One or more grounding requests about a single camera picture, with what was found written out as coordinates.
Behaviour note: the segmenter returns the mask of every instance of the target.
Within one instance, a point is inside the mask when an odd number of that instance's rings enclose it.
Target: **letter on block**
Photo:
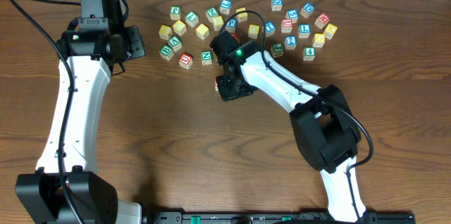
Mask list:
[[[313,38],[313,47],[321,48],[324,45],[326,38],[324,37],[324,34],[315,34],[315,37]]]
[[[280,11],[282,10],[283,0],[271,0],[271,10]]]
[[[196,29],[196,35],[200,37],[201,39],[206,39],[210,34],[210,31],[207,26],[205,26],[203,23],[199,25]]]
[[[169,40],[169,38],[171,38],[171,35],[172,35],[172,29],[169,26],[162,25],[160,27],[159,34],[160,34],[160,38],[162,38],[164,40]]]
[[[295,49],[297,44],[296,36],[287,36],[285,38],[285,49]]]
[[[206,18],[209,19],[209,22],[212,23],[213,22],[213,18],[215,18],[216,16],[219,16],[218,11],[216,10],[216,8],[212,7],[212,8],[208,8],[205,11],[206,14]]]
[[[312,15],[313,11],[315,11],[315,6],[307,2],[301,9],[301,15],[308,18]]]
[[[322,29],[329,22],[330,18],[325,13],[322,13],[318,16],[315,21],[315,25]]]
[[[169,46],[174,50],[174,52],[178,51],[182,48],[182,41],[177,36],[173,36],[168,41]]]
[[[310,36],[310,24],[301,24],[297,31],[297,36],[299,38],[307,38]]]
[[[283,55],[282,44],[271,45],[271,55],[273,55],[274,58],[277,58],[278,56],[282,56]]]
[[[241,11],[246,11],[246,8],[237,9],[237,13]],[[239,23],[245,22],[247,20],[247,13],[240,13],[239,15],[237,15],[237,19]]]
[[[186,25],[181,20],[176,21],[174,25],[172,25],[172,28],[174,29],[174,32],[179,36],[183,36],[183,34],[185,34],[186,32]]]
[[[337,32],[338,27],[332,23],[327,24],[326,30],[324,30],[324,36],[327,39],[332,39],[333,35]]]
[[[191,11],[185,16],[185,20],[189,26],[194,27],[199,23],[199,16],[194,11]]]
[[[203,51],[201,54],[202,65],[211,65],[213,63],[213,57],[211,56],[211,51]]]
[[[274,35],[274,33],[276,33],[276,26],[271,21],[268,21],[265,24],[265,29],[266,29],[266,37],[270,37]]]
[[[258,25],[249,25],[249,34],[247,35],[249,38],[257,39],[259,38],[260,26]]]
[[[219,31],[224,25],[224,20],[222,16],[216,16],[213,18],[213,29],[214,31]]]
[[[230,19],[228,23],[225,25],[225,30],[229,31],[229,33],[235,33],[237,29],[237,19]]]
[[[169,61],[174,56],[174,51],[169,45],[164,44],[163,48],[160,49],[160,56]]]
[[[229,0],[222,0],[221,5],[219,6],[219,11],[223,14],[228,15],[230,13],[230,9],[232,8],[232,2]]]
[[[192,57],[188,54],[182,54],[182,56],[178,60],[178,64],[184,69],[190,69],[192,65]]]
[[[169,13],[171,20],[180,20],[182,10],[179,6],[171,6],[171,12]]]
[[[305,47],[302,52],[302,60],[304,61],[312,61],[315,59],[315,48],[314,47]]]
[[[291,19],[283,19],[282,20],[282,33],[290,33],[293,29],[293,22]]]
[[[293,23],[297,23],[297,19],[299,18],[299,15],[297,14],[297,11],[295,9],[288,10],[287,14],[285,15],[286,19],[291,19]]]

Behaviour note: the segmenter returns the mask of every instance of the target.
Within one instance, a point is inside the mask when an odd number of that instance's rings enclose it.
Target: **yellow block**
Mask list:
[[[249,25],[249,38],[257,39],[259,37],[260,26],[258,25]]]
[[[160,34],[160,38],[162,38],[164,40],[169,40],[169,38],[172,35],[172,29],[171,29],[171,27],[168,27],[166,25],[162,25],[160,27],[159,34]]]
[[[215,18],[213,18],[214,31],[220,30],[223,25],[224,25],[224,20],[223,20],[222,16],[216,16]]]

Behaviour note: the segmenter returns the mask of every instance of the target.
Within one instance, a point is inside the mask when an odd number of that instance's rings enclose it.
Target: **wood grain surface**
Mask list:
[[[316,10],[301,23],[314,24],[322,12],[331,17],[337,34],[314,61],[302,62],[310,37],[278,62],[314,84],[341,88],[371,133],[374,157],[357,170],[367,207],[412,211],[418,223],[451,222],[451,0],[284,0],[282,12],[271,12],[271,0],[231,1],[233,11],[244,6],[277,25],[267,48],[283,42],[288,9],[310,1]],[[112,79],[97,139],[99,175],[120,198],[185,211],[326,208],[321,176],[298,152],[287,113],[261,91],[226,103],[215,92],[222,69],[203,66],[200,52],[217,33],[205,10],[221,0],[127,2],[127,25],[139,27],[147,56]],[[20,4],[54,39],[80,15],[76,6]],[[165,61],[158,30],[174,23],[172,5],[182,6],[183,18],[198,13],[210,35],[201,40],[187,26],[182,50]],[[251,15],[238,24],[242,41],[251,23],[261,25]],[[182,52],[194,56],[190,70],[178,65]],[[31,223],[14,187],[18,174],[34,172],[49,135],[58,59],[8,0],[0,0],[0,58],[0,223]],[[367,152],[362,141],[359,158]]]

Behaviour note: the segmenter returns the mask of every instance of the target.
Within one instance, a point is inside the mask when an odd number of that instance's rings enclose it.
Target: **toy block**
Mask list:
[[[310,36],[310,24],[301,24],[297,30],[297,36],[299,38],[307,38]]]
[[[327,27],[324,30],[324,36],[330,40],[330,39],[332,39],[333,35],[337,32],[337,30],[338,30],[337,26],[335,26],[332,23],[329,23],[329,24],[327,24]]]
[[[230,19],[228,23],[225,25],[225,30],[229,31],[229,33],[235,33],[237,29],[237,19]]]
[[[280,11],[282,10],[283,0],[271,0],[271,10]]]
[[[214,31],[219,31],[224,25],[224,20],[222,16],[216,16],[213,18],[213,29]]]
[[[168,41],[169,46],[174,50],[174,52],[178,51],[182,48],[182,41],[177,36],[173,36]]]
[[[229,0],[222,0],[221,5],[219,6],[219,11],[223,14],[228,15],[230,13],[230,9],[232,8],[232,2]]]
[[[182,9],[179,6],[171,6],[171,12],[169,13],[171,20],[180,20],[182,15]]]
[[[312,15],[313,11],[315,11],[315,6],[307,2],[301,9],[301,15],[308,18]]]
[[[283,19],[282,20],[282,33],[290,33],[293,29],[293,22],[291,19]]]
[[[194,11],[191,11],[185,16],[185,21],[189,26],[194,27],[199,23],[199,16]]]
[[[210,34],[209,28],[205,26],[203,23],[199,25],[196,29],[196,35],[201,39],[206,39]]]
[[[312,61],[315,59],[315,48],[314,47],[305,47],[302,52],[302,60],[303,61]]]
[[[211,51],[203,51],[201,54],[202,65],[211,65],[213,63],[213,57],[211,56]]]
[[[182,54],[182,56],[178,60],[178,64],[184,69],[190,69],[192,65],[192,57],[188,54]]]
[[[171,38],[171,36],[172,36],[172,29],[169,26],[162,25],[160,27],[159,34],[160,34],[160,38],[162,38],[164,40],[169,40],[169,38]]]
[[[219,16],[218,11],[216,10],[216,8],[212,7],[212,8],[208,8],[205,11],[206,14],[206,18],[209,19],[209,22],[213,22],[213,18],[215,18],[216,16]]]
[[[160,49],[160,56],[169,61],[174,56],[174,51],[169,45],[164,44],[163,48]]]
[[[321,48],[324,45],[325,41],[324,34],[315,34],[315,37],[313,38],[313,47]]]
[[[318,26],[320,29],[322,29],[326,24],[329,22],[330,18],[325,13],[322,13],[318,16],[318,18],[315,21],[315,25]]]
[[[174,29],[174,32],[179,36],[183,36],[183,34],[185,34],[186,32],[186,25],[181,20],[176,21],[174,25],[172,25],[172,28]]]
[[[274,33],[276,33],[276,26],[271,21],[268,21],[265,24],[265,29],[266,29],[266,35],[265,35],[266,37],[270,37],[270,36],[274,35]]]
[[[271,55],[273,55],[274,58],[277,58],[278,56],[282,56],[283,55],[283,45],[282,44],[271,45]]]
[[[292,10],[287,11],[285,18],[291,19],[291,21],[293,23],[297,23],[297,19],[299,19],[299,15],[297,14],[297,11],[295,9],[292,9]]]
[[[237,13],[241,11],[246,11],[246,8],[237,9]],[[240,13],[239,15],[237,15],[237,19],[239,23],[245,22],[247,20],[247,13]]]
[[[297,44],[296,36],[287,36],[285,38],[285,49],[295,49]]]
[[[249,25],[249,34],[247,35],[249,38],[257,39],[259,38],[260,26],[258,25]]]

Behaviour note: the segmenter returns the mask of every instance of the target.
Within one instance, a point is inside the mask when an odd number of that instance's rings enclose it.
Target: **cable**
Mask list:
[[[70,106],[72,104],[73,99],[73,92],[74,92],[74,78],[72,75],[72,70],[70,69],[68,62],[63,57],[63,54],[61,54],[60,50],[58,49],[57,45],[55,44],[55,41],[45,32],[45,30],[27,13],[25,10],[22,9],[22,7],[19,6],[16,0],[9,0],[16,8],[29,20],[33,26],[37,28],[41,32],[41,34],[44,35],[44,37],[49,41],[50,45],[56,50],[56,53],[58,54],[59,59],[64,65],[64,68],[66,69],[69,77],[69,88],[68,88],[68,101],[66,103],[66,109],[64,111],[63,116],[63,122],[61,124],[61,131],[59,135],[59,141],[58,141],[58,176],[59,181],[61,183],[61,188],[63,190],[64,197],[66,198],[66,201],[72,210],[74,216],[77,218],[78,222],[80,224],[85,224],[83,221],[80,213],[77,210],[77,206],[72,200],[72,196],[70,195],[68,188],[66,186],[66,179],[64,177],[63,167],[64,167],[64,150],[63,150],[63,144],[64,144],[64,137],[66,135],[66,128],[68,125],[68,119],[69,119],[69,112],[70,112]],[[78,2],[69,2],[69,1],[52,1],[52,0],[32,0],[32,1],[38,1],[38,2],[44,2],[44,3],[50,3],[50,4],[60,4],[60,5],[75,5],[80,6],[80,3]]]
[[[361,160],[361,161],[359,161],[359,162],[357,162],[355,164],[352,164],[352,165],[346,167],[346,173],[345,173],[346,176],[347,176],[347,182],[348,182],[349,187],[350,187],[352,205],[353,205],[354,211],[355,211],[355,213],[357,215],[357,220],[360,220],[359,211],[357,210],[357,205],[355,203],[354,191],[352,190],[350,170],[352,168],[356,168],[356,167],[358,167],[360,165],[363,165],[363,164],[367,163],[373,157],[373,152],[374,152],[373,140],[371,139],[368,131],[365,129],[365,127],[353,115],[350,114],[350,112],[346,111],[347,108],[345,108],[342,104],[339,104],[339,103],[337,103],[337,102],[335,102],[333,100],[327,99],[325,97],[321,97],[321,96],[319,96],[319,95],[317,95],[315,93],[312,93],[310,91],[305,90],[302,87],[302,85],[296,85],[295,83],[293,83],[289,79],[287,79],[284,75],[280,74],[277,70],[272,68],[271,63],[266,60],[266,57],[264,55],[264,50],[265,50],[264,42],[265,42],[265,35],[266,35],[265,24],[266,24],[266,22],[265,22],[265,20],[263,19],[263,17],[259,13],[255,12],[255,11],[240,11],[238,13],[234,13],[231,17],[229,17],[227,19],[227,21],[224,23],[224,25],[219,30],[219,32],[221,33],[223,31],[223,28],[227,25],[227,23],[231,19],[233,19],[235,16],[239,15],[240,13],[253,13],[253,14],[257,15],[260,18],[261,22],[263,23],[263,37],[261,39],[261,59],[263,60],[266,68],[268,68],[276,76],[278,76],[280,79],[284,80],[285,82],[287,82],[289,85],[291,85],[295,89],[299,90],[300,92],[302,92],[304,94],[307,94],[307,95],[311,96],[312,98],[318,99],[319,101],[321,101],[321,102],[323,102],[325,104],[328,104],[329,106],[333,107],[334,109],[342,112],[348,118],[350,118],[352,121],[354,121],[354,123],[357,124],[357,127],[359,127],[359,129],[363,132],[363,134],[364,134],[364,136],[365,136],[365,138],[366,138],[366,140],[368,142],[368,146],[369,146],[368,156],[365,159],[363,159],[363,160]]]

